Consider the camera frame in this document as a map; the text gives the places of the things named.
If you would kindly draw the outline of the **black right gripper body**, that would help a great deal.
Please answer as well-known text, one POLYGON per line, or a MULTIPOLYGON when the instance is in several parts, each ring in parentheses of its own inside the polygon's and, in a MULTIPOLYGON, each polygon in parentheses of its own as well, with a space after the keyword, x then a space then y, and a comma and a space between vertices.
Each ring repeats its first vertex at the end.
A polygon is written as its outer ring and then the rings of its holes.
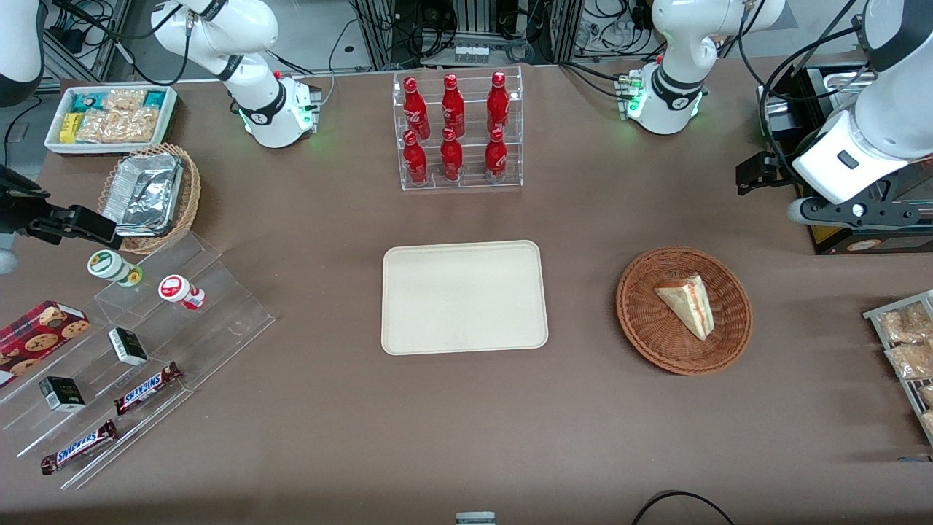
POLYGON ((31 226, 35 219, 47 218, 50 193, 33 180, 1 166, 1 233, 22 236, 49 236, 31 226))

